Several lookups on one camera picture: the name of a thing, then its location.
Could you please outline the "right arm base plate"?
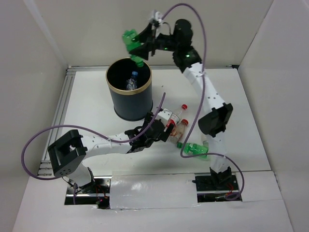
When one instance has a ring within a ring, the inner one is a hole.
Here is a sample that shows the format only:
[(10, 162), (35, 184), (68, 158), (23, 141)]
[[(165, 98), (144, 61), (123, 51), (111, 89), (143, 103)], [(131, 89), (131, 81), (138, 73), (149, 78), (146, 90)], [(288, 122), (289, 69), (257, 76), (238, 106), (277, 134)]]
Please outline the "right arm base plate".
[(244, 190), (244, 183), (238, 183), (231, 168), (219, 173), (210, 170), (210, 174), (198, 174), (194, 177), (192, 183), (196, 186), (199, 203), (242, 200), (241, 194)]

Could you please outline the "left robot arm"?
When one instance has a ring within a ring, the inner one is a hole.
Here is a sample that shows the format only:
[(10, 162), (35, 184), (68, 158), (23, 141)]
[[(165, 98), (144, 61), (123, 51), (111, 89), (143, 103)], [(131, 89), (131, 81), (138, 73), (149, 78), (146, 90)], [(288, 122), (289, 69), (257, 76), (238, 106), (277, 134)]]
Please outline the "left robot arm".
[(168, 124), (172, 112), (161, 110), (156, 117), (148, 112), (142, 126), (127, 130), (108, 139), (100, 136), (82, 136), (78, 130), (70, 130), (48, 147), (55, 177), (68, 177), (82, 193), (96, 189), (96, 182), (83, 160), (107, 154), (129, 154), (149, 148), (153, 142), (165, 142), (174, 126)]

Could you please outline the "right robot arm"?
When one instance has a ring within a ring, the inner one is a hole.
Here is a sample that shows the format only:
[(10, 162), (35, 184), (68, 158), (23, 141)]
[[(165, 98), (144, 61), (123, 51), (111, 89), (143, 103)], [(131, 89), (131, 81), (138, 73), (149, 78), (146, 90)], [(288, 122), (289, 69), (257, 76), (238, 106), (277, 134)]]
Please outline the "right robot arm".
[(151, 19), (148, 26), (133, 38), (134, 42), (140, 42), (141, 45), (129, 53), (148, 59), (156, 50), (172, 52), (174, 63), (203, 100), (199, 110), (204, 112), (204, 116), (198, 120), (198, 127), (208, 143), (211, 185), (215, 189), (222, 189), (232, 175), (225, 158), (224, 132), (233, 106), (223, 100), (204, 73), (202, 59), (192, 46), (191, 23), (185, 19), (177, 20), (173, 33), (169, 35), (159, 32), (162, 24), (161, 19)]

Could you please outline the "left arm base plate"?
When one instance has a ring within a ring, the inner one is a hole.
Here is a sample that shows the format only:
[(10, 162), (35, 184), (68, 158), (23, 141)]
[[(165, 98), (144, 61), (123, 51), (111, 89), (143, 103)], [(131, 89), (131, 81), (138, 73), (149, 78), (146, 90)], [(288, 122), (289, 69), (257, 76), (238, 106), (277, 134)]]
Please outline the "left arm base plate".
[(67, 182), (64, 205), (94, 205), (97, 209), (110, 209), (110, 188), (112, 176), (95, 176), (95, 186), (87, 192), (82, 192), (80, 187), (74, 189), (71, 179)]

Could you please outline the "blue label water bottle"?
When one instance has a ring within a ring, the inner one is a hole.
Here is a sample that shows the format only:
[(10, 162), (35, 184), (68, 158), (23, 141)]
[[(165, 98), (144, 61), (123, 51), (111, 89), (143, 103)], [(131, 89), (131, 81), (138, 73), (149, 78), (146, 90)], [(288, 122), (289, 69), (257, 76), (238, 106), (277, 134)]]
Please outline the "blue label water bottle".
[(137, 89), (138, 72), (133, 71), (131, 77), (126, 81), (126, 90), (131, 91)]

